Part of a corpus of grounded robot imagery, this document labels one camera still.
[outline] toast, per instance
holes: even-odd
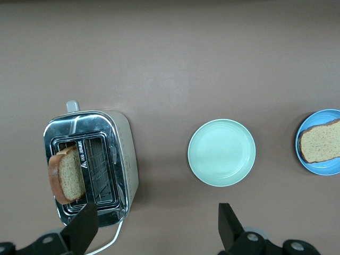
[[[62,205],[85,195],[85,184],[76,146],[68,147],[48,162],[48,177],[55,199]]]
[[[299,150],[307,163],[340,157],[340,118],[301,132]]]

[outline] mint green plate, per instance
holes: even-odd
[[[254,139],[248,129],[227,119],[201,126],[188,148],[193,173],[204,183],[216,187],[230,186],[245,178],[255,155]]]

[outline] white cord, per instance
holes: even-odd
[[[122,228],[122,224],[123,224],[123,221],[121,221],[118,225],[118,229],[117,229],[117,232],[116,232],[116,235],[115,237],[112,239],[111,242],[109,242],[107,245],[99,248],[98,250],[95,250],[93,252],[90,252],[90,253],[87,253],[86,255],[94,255],[94,254],[97,254],[98,252],[101,252],[103,250],[105,250],[106,248],[110,247],[118,238],[118,235],[119,235],[119,232],[121,231],[121,228]]]

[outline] empty plate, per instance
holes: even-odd
[[[340,118],[340,110],[326,109],[310,115],[300,126],[295,138],[295,150],[297,157],[301,164],[309,171],[319,175],[333,175],[340,173],[340,158],[334,158],[328,161],[319,163],[307,163],[303,160],[299,150],[299,136],[300,133],[312,126],[326,124],[333,121],[336,118]]]
[[[191,138],[189,165],[198,179],[212,186],[233,185],[249,173],[256,155],[254,139],[240,123],[214,120]]]

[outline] toaster handle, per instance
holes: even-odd
[[[71,100],[66,103],[66,108],[68,113],[79,112],[79,103],[76,100]]]

